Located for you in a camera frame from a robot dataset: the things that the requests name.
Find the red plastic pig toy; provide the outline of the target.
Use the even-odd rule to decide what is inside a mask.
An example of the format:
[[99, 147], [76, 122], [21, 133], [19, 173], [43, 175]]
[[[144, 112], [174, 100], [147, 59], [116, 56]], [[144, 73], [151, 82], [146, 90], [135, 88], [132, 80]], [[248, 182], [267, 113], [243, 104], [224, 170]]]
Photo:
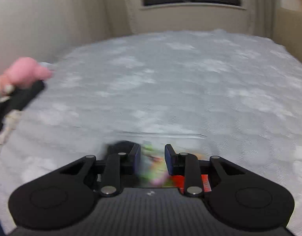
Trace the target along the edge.
[[208, 160], [199, 160], [196, 155], [186, 152], [168, 152], [165, 154], [165, 162], [174, 185], [182, 194], [197, 197], [211, 192]]

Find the black plush cat toy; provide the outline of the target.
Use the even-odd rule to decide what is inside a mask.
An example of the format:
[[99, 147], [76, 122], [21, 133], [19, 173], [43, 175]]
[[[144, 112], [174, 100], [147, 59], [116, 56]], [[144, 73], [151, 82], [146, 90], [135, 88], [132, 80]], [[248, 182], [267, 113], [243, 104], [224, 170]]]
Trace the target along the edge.
[[106, 156], [118, 153], [130, 153], [134, 142], [131, 141], [118, 141], [107, 145]]

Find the pink plush toy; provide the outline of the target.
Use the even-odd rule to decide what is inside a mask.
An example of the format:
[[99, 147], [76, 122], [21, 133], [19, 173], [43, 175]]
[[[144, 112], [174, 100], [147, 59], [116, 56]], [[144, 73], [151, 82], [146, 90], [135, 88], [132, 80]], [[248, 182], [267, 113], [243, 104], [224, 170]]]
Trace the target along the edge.
[[19, 58], [0, 75], [0, 98], [9, 96], [15, 88], [26, 89], [51, 77], [52, 72], [33, 58]]

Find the beige headboard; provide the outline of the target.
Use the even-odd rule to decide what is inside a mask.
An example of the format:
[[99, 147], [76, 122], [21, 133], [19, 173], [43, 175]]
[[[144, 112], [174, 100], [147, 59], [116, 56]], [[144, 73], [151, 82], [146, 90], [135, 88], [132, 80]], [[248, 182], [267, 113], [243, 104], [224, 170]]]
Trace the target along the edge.
[[302, 63], [302, 12], [278, 8], [272, 39]]

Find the green carrot toy keychain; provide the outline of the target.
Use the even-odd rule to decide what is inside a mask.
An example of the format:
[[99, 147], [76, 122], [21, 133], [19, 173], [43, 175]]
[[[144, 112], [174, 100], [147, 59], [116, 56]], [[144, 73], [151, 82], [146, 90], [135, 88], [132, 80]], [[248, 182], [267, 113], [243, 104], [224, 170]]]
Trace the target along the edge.
[[164, 151], [155, 148], [150, 142], [141, 146], [140, 178], [147, 187], [162, 188], [169, 180]]

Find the beige curtain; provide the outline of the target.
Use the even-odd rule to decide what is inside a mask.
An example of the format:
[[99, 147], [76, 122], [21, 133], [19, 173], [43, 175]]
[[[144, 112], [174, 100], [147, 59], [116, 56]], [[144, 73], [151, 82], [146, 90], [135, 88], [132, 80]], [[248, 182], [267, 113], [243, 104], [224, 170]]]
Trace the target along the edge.
[[111, 36], [133, 35], [130, 0], [104, 0], [104, 3]]

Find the white patterned cloth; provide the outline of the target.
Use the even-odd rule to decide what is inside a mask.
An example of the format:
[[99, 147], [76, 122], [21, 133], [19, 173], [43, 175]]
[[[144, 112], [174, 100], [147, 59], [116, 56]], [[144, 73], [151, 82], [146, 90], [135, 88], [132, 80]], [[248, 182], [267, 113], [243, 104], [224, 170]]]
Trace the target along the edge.
[[16, 129], [22, 112], [20, 110], [12, 110], [2, 120], [2, 130], [0, 131], [0, 152], [3, 145], [8, 141], [12, 131]]

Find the black garment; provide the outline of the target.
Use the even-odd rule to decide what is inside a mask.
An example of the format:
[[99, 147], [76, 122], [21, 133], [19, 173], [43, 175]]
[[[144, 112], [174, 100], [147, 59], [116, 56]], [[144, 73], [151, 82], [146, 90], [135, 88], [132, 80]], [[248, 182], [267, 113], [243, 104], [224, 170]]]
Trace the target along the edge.
[[0, 102], [0, 132], [7, 123], [3, 119], [12, 110], [24, 110], [44, 89], [44, 81], [38, 80], [29, 89], [17, 88], [6, 101]]

